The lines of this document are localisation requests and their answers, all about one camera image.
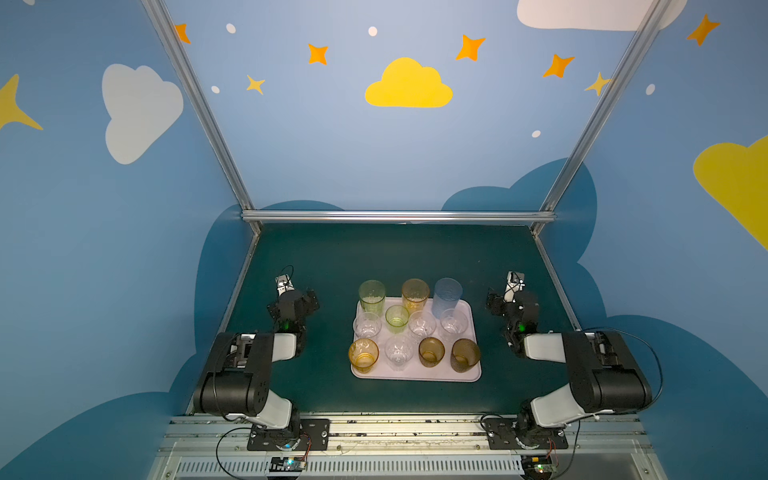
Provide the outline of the short green glass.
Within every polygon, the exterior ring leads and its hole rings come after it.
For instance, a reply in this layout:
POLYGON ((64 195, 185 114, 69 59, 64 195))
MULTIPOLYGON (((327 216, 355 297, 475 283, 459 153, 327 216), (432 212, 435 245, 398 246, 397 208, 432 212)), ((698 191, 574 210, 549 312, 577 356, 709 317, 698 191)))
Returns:
POLYGON ((388 330, 392 334, 399 334, 405 331, 410 318, 410 313, 403 305, 392 305, 385 312, 385 321, 388 330))

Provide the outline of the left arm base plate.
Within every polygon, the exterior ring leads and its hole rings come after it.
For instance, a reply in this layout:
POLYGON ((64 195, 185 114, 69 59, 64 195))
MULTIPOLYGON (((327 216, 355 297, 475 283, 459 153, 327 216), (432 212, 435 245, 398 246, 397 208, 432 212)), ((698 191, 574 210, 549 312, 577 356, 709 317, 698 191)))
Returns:
POLYGON ((328 448, 330 421, 328 419, 294 419, 284 429, 269 429, 252 424, 246 449, 248 451, 325 451, 328 448))

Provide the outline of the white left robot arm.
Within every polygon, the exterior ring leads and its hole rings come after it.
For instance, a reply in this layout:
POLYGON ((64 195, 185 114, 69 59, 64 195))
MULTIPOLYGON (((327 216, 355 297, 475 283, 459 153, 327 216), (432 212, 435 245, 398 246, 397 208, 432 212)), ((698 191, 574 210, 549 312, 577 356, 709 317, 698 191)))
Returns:
POLYGON ((297 436, 298 410, 271 390, 271 375, 274 363, 301 355, 306 320, 318 309, 314 290, 288 289, 268 306, 275 321, 271 331, 218 334, 193 394, 194 411, 297 436))

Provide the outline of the frosted blue tall tumbler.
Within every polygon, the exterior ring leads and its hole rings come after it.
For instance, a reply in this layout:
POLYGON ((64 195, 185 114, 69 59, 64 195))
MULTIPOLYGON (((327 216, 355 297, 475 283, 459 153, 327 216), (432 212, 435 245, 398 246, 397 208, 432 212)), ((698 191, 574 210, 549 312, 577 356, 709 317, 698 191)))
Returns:
POLYGON ((449 277, 439 279, 434 285, 432 315, 440 319, 446 310, 456 307, 462 294, 463 287, 457 280, 449 277))

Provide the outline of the tall amber tumbler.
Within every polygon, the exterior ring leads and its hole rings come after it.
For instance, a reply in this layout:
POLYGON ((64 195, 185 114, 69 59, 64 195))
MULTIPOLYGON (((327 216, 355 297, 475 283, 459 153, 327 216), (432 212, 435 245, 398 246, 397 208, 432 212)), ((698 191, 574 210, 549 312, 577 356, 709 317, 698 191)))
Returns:
POLYGON ((412 314, 421 311, 430 297, 430 287, 422 279, 411 278, 402 285, 403 306, 412 314))

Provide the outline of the tall green tumbler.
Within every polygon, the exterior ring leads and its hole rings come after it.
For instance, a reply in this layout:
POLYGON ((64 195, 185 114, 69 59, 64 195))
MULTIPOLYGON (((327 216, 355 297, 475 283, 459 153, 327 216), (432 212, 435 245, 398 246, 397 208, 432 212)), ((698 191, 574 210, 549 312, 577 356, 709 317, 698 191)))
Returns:
POLYGON ((384 314, 386 287, 379 280, 366 280, 359 289, 358 296, 363 312, 372 313, 378 317, 384 314))

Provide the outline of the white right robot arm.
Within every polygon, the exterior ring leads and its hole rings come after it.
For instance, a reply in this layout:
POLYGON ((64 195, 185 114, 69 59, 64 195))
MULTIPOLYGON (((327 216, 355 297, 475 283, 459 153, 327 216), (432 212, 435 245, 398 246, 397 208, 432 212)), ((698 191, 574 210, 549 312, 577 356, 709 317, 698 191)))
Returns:
POLYGON ((517 356, 566 367, 564 386, 521 404, 519 436, 554 432, 594 415, 636 413, 657 398, 621 332, 540 332, 538 299, 525 290, 491 291, 486 307, 506 321, 504 337, 517 356))

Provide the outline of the short yellow amber glass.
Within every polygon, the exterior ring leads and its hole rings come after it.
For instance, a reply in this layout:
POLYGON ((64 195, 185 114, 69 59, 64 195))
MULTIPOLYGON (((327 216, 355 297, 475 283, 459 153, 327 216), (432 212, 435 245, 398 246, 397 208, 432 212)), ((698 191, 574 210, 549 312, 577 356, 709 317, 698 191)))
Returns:
POLYGON ((378 344, 370 338, 357 339, 348 349, 348 359, 355 372, 367 374, 379 359, 378 344))

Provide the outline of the dark brown textured tall cup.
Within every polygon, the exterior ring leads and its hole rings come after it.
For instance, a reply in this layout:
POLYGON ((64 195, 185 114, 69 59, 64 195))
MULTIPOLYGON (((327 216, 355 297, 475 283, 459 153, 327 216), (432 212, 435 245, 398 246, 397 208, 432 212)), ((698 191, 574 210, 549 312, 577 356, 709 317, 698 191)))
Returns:
POLYGON ((480 348, 473 340, 460 338, 453 343, 450 365, 455 372, 467 372, 477 365, 480 360, 480 348))

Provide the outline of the clear faceted glass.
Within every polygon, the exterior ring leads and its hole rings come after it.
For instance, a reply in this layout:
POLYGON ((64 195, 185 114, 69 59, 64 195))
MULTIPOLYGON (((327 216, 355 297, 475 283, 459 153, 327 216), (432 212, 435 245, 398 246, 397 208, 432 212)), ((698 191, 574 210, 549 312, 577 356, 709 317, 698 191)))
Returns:
POLYGON ((407 337, 391 337, 385 345, 388 365, 395 371, 404 370, 414 357, 414 343, 407 337))
POLYGON ((449 337, 460 337, 469 326, 465 313, 456 308, 446 309, 440 316, 440 326, 449 337))
POLYGON ((408 329, 412 336, 418 339, 431 337, 437 328, 437 322, 434 316, 425 311, 419 310, 413 312, 408 321, 408 329))
POLYGON ((380 316, 372 312, 360 313, 353 322, 356 339, 374 339, 382 330, 380 316))

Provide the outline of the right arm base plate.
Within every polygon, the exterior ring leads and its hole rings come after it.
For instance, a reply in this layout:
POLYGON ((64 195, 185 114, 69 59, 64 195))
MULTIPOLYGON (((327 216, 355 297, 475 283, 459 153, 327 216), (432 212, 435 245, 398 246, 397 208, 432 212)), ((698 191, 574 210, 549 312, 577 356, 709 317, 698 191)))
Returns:
POLYGON ((484 430, 491 450, 549 450, 568 449, 562 429, 539 429, 519 432, 513 418, 483 417, 479 425, 484 430))

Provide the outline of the short brown textured cup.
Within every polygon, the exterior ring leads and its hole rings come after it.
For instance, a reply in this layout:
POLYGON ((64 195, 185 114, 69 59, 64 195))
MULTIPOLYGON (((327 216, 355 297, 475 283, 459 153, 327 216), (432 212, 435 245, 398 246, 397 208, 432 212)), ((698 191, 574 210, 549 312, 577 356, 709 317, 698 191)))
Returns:
POLYGON ((418 345, 418 355, 420 363, 426 368, 436 367, 445 356, 445 346, 443 342, 436 337, 427 337, 420 341, 418 345))

